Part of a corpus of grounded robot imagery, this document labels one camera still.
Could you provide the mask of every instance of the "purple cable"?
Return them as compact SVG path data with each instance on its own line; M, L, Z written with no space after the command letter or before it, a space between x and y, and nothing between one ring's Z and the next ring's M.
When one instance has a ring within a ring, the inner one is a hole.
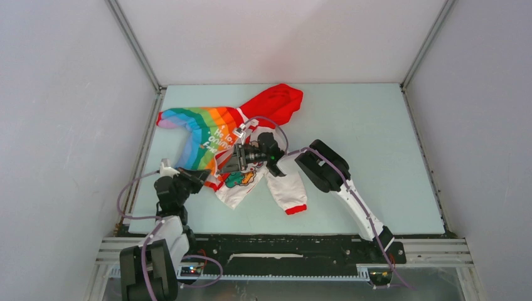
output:
M154 174L157 174L158 172L159 171L148 172L147 174L143 174L143 175L141 175L139 177L136 177L135 179L131 180L131 182L127 183L124 186L124 188L122 188L122 190L120 191L120 193L118 195L118 198L117 198L117 211L122 217L127 218L127 219L151 219L151 218L154 218L156 220L160 220L161 221L148 234L148 236L146 237L146 240L144 240L144 243L142 244L142 249L141 249L142 276L144 277L144 281L146 282L146 289L148 290L148 294L150 295L150 298L151 298L152 301L157 301L157 297L155 297L155 293L153 292L153 288L151 287L151 282L149 281L149 275L148 275L147 266L146 266L146 248L147 248L148 243L150 242L152 236L155 236L155 234L157 234L159 229L161 229L162 225L164 224L164 220L162 220L162 217L156 216L156 215L141 216L141 217L133 217L133 216L126 215L120 210L120 199L122 198L122 195L124 194L125 190L129 186L132 186L133 184L135 184L135 182L137 182L137 181L139 181L139 180L141 180L141 179L143 179L145 177L149 177L149 176L152 176ZM186 256L186 257L183 257L183 258L188 258L188 257L193 258L192 256L199 256L199 255L189 255L189 256ZM216 263L216 265L218 265L218 267L220 268L220 276L218 276L218 278L216 278L215 281L213 281L211 283L208 283L208 284L206 284L204 286L197 286L197 287L198 288L199 287L206 287L206 286L212 285L212 284L216 283L217 281L219 281L221 276L223 275L223 269L222 269L220 263L217 262L216 260L212 259L212 258L209 258L209 257L199 256L199 258L204 259L204 260L209 260L209 261L212 261L212 262Z
M284 140L286 141L286 147L284 148L284 153L288 153L288 138L286 137L286 134L285 132L283 131L283 129L281 129L281 127L279 126L279 124L277 124L275 121L269 119L268 117L264 117L264 116L255 116L255 117L252 117L252 118L249 118L246 122L244 122L244 124L248 124L251 122L251 120L258 120L258 119L264 119L266 121L269 121L271 123L274 124L275 128L279 129L281 134L283 134L283 137L284 137Z
M156 216L156 215L152 215L152 216L141 216L141 217L133 217L133 216L129 216L129 215L126 215L124 214L121 210L120 210L120 199L122 198L122 195L124 193L124 191L131 185L135 184L135 182L139 181L140 179L142 178L145 178L145 177L149 177L149 176L152 176L154 174L157 174L158 171L152 171L152 172L148 172L147 174L143 174L141 175L140 177L136 177L135 179L131 180L131 182L127 183L124 188L122 188L122 190L120 191L119 195L118 195L118 198L117 198L117 210L118 210L118 213L124 217L124 218L128 218L128 219L150 219L150 218L154 218L156 220L161 220L162 217L160 216ZM148 289L148 294L150 295L150 298L152 301L157 301L157 298L155 297L155 293L153 292L153 288L151 287L151 282L149 281L149 275L148 275L148 271L147 271L147 267L146 267L146 246L148 245L148 242L150 241L150 236L154 235L157 233L157 231L159 231L159 229L161 228L162 226L162 223L159 223L152 231L151 233L148 235L148 237L146 238L146 240L144 240L144 243L142 244L142 250L141 250L141 265L142 265L142 275L144 276L144 281L146 282L146 288Z
M357 201L357 203L360 205L360 207L362 207L362 210L364 211L364 213L366 214L367 218L368 218L368 221L370 222L370 225L371 225L371 229L373 230L373 234L375 235L375 238L376 238L376 241L377 241L377 244L379 245L379 248L381 249L382 251L382 254L384 256L384 259L386 260L386 262L388 263L388 265L390 266L390 270L393 271L395 273L395 275L397 276L397 278L399 278L399 280L403 283L403 285L411 290L415 290L415 288L413 286L411 286L410 284L408 284L404 279L403 277L401 277L401 275L399 275L399 273L397 272L397 270L395 269L395 267L393 266L393 264L391 263L390 259L388 258L388 255L386 254L386 251L384 250L384 247L382 245L382 242L379 238L379 234L377 233L377 229L375 229L375 225L373 224L373 221L371 220L371 215L370 213L368 212L368 210L366 209L366 206L364 206L364 204L362 203L362 201L360 201L360 199L356 196L356 194L354 193L354 191L349 187L348 185L348 182L346 180L346 177L344 177L344 174L338 169L338 167L334 166L334 164L329 161L327 158L325 158L322 154L320 154L317 150L315 149L311 149L310 147L303 147L302 149L300 150L295 150L293 152L290 152L288 155L292 155L292 154L296 154L298 152L304 152L304 151L309 151L313 154L315 154L316 156L318 156L321 160L323 160L325 163L329 164L329 166L331 166L332 169L334 169L334 171L336 171L340 177L342 178L342 181L344 182L344 185L346 186L347 189L349 189L349 193L351 193L351 195L354 197L354 199Z
M154 219L161 219L159 216L156 216L156 215L153 215L153 216L141 216L141 217L138 217L138 218L135 218L133 216L129 216L129 215L125 215L122 210L120 210L120 199L122 198L122 195L124 194L124 191L129 188L129 186L135 184L137 181L145 178L145 177L149 177L149 176L153 176L154 174L157 174L159 171L152 171L152 172L148 172L147 174L143 174L139 177L136 177L135 179L131 180L131 182L127 183L124 188L122 188L122 190L120 191L119 195L118 195L118 198L117 198L117 210L118 210L118 213L123 217L123 218L127 218L127 219L149 219L149 218L154 218Z
M210 262L213 262L214 264L216 264L218 266L218 268L220 269L220 274L218 275L218 277L216 279L214 279L213 281L207 283L207 284L202 284L202 285L189 285L189 284L185 284L184 286L185 287L189 287L189 288L203 288L203 287L208 287L210 285L213 285L215 284L216 282L220 281L221 279L221 276L223 275L223 268L221 267L221 264L219 262L217 262L215 259L212 259L210 257L207 257L207 256L201 256L201 255L187 255L187 256L183 256L183 259L189 259L189 258L199 258L199 259L203 259L203 260L208 260Z

